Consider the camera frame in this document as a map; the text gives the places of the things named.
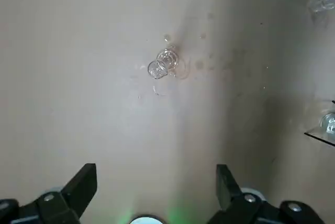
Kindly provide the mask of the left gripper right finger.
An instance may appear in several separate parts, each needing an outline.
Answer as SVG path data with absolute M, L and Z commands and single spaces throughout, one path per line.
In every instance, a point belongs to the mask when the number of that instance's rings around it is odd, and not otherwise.
M 220 209 L 209 223 L 324 223 L 307 204 L 285 200 L 275 207 L 252 192 L 243 192 L 227 165 L 216 166 L 216 195 Z

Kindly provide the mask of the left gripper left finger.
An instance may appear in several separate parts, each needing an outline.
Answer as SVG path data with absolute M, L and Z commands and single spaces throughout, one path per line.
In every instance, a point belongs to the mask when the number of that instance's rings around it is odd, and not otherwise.
M 13 198 L 1 199 L 1 223 L 80 223 L 96 192 L 96 164 L 86 163 L 61 190 L 24 206 Z

